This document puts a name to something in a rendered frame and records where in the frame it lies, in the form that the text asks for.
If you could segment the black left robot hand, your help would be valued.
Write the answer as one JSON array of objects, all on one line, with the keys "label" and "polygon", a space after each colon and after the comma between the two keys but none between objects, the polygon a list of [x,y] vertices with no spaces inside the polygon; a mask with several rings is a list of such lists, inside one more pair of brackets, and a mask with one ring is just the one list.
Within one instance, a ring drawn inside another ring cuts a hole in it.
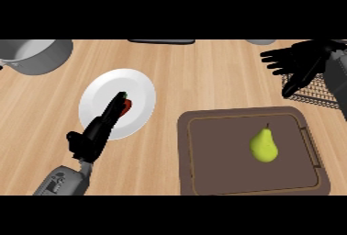
[{"label": "black left robot hand", "polygon": [[66,134],[69,151],[74,153],[74,158],[83,162],[93,163],[102,154],[112,128],[124,110],[124,95],[127,93],[120,92],[114,96],[102,115],[93,119],[84,132],[71,131]]}]

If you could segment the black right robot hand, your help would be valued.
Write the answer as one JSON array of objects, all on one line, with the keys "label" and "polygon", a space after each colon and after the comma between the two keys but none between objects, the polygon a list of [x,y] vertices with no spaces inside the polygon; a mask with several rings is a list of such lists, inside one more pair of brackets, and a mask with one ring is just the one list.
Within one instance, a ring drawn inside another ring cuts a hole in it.
[{"label": "black right robot hand", "polygon": [[317,73],[325,72],[326,62],[334,52],[347,50],[347,41],[312,39],[294,43],[288,48],[260,53],[261,61],[273,69],[273,75],[289,74],[291,78],[282,88],[282,96],[291,97],[304,88]]}]

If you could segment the green pear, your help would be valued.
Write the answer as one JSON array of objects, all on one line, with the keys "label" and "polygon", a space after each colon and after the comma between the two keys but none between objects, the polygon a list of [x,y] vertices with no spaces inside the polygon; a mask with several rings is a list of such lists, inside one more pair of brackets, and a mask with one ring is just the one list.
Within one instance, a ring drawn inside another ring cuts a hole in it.
[{"label": "green pear", "polygon": [[250,151],[260,162],[272,162],[278,157],[279,150],[273,141],[270,125],[266,125],[251,138]]}]

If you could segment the brown tray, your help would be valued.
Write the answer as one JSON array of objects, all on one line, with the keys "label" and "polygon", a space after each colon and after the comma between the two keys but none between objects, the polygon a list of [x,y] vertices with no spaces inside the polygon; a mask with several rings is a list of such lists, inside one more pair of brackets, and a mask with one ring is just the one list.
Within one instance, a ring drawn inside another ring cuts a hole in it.
[{"label": "brown tray", "polygon": [[185,196],[331,192],[306,118],[292,106],[183,113],[177,149]]}]

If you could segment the white oval plate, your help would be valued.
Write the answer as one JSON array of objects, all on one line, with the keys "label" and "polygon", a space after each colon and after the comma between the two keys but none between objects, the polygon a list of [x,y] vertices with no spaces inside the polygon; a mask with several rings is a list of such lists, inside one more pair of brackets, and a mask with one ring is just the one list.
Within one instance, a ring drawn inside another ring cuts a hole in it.
[{"label": "white oval plate", "polygon": [[109,140],[128,137],[149,120],[157,105],[157,90],[149,77],[134,69],[115,69],[90,83],[78,104],[83,128],[96,117],[112,125]]}]

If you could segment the red pepper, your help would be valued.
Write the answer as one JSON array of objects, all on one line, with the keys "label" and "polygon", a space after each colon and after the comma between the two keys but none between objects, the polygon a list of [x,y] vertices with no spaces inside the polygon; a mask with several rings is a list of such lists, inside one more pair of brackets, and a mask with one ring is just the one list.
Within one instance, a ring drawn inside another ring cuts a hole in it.
[{"label": "red pepper", "polygon": [[130,108],[131,108],[131,100],[128,100],[127,95],[124,95],[124,110],[121,112],[120,117],[126,114]]}]

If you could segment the grey round object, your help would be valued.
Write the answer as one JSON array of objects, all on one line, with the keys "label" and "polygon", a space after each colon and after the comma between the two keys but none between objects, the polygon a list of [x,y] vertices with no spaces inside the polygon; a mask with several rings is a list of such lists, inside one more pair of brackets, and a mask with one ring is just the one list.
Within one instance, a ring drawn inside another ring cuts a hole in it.
[{"label": "grey round object", "polygon": [[276,39],[247,39],[254,45],[270,45],[276,42]]}]

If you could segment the grey metal pot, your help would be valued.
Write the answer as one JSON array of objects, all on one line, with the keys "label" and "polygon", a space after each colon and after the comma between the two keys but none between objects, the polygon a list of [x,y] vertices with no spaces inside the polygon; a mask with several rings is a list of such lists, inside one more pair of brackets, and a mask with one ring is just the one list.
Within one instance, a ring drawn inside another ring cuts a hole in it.
[{"label": "grey metal pot", "polygon": [[0,39],[0,70],[7,66],[24,75],[50,73],[72,51],[69,39]]}]

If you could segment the dark flat object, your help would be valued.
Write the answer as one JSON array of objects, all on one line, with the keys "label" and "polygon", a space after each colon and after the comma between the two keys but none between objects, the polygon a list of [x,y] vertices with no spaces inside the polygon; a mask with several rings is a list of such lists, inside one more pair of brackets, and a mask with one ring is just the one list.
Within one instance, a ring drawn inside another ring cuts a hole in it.
[{"label": "dark flat object", "polygon": [[195,39],[128,39],[130,42],[149,44],[191,45]]}]

